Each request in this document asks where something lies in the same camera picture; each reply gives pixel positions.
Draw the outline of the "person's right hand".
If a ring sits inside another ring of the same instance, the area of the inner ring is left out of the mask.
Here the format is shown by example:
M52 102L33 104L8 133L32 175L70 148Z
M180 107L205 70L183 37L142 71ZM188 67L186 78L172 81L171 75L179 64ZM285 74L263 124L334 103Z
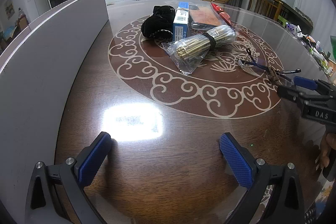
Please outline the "person's right hand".
M317 168L323 169L329 165L329 153L331 149L336 150L335 133L325 132L320 143L320 149L320 154L315 161L317 163Z

